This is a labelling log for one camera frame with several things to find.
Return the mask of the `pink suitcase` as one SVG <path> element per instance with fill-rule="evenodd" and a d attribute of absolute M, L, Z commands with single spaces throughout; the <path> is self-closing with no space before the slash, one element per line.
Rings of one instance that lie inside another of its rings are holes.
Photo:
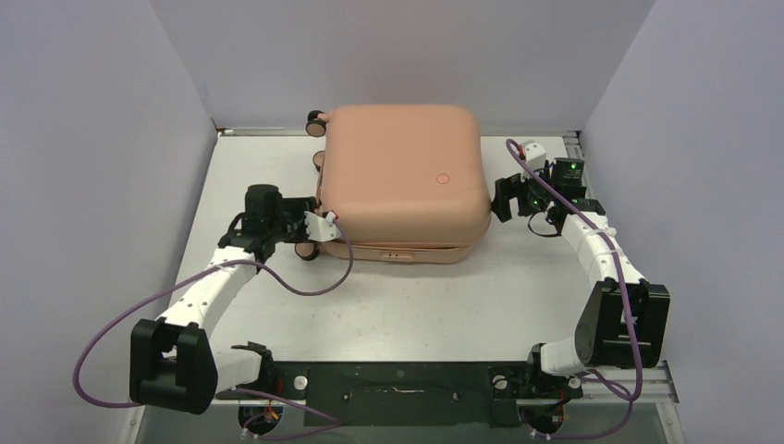
<path fill-rule="evenodd" d="M 343 238 L 300 242 L 320 253 L 404 264 L 455 264 L 491 220 L 480 126 L 458 105 L 343 105 L 312 110 L 317 214 L 333 212 Z"/>

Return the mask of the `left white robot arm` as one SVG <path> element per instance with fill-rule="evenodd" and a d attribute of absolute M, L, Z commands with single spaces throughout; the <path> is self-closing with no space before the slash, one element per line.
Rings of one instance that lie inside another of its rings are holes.
<path fill-rule="evenodd" d="M 135 403 L 201 414 L 214 396 L 242 387 L 253 398 L 274 389 L 272 353 L 249 342 L 214 351 L 210 337 L 241 289 L 254 279 L 279 243 L 307 238 L 313 197 L 285 198 L 278 187 L 251 185 L 244 209 L 221 236 L 208 266 L 156 319 L 130 333 L 129 396 Z"/>

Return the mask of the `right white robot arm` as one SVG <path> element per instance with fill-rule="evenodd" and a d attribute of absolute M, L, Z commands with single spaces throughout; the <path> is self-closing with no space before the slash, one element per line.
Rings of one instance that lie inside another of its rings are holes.
<path fill-rule="evenodd" d="M 634 389 L 629 394 L 615 392 L 635 400 L 642 393 L 644 369 L 659 362 L 670 294 L 631 264 L 606 210 L 588 198 L 583 170 L 583 161 L 561 157 L 495 182 L 491 210 L 498 220 L 512 218 L 512 200 L 518 216 L 545 215 L 554 237 L 570 246 L 593 284 L 574 333 L 533 346 L 522 383 L 533 395 L 544 396 L 585 374 L 596 375 L 601 367 L 630 369 Z"/>

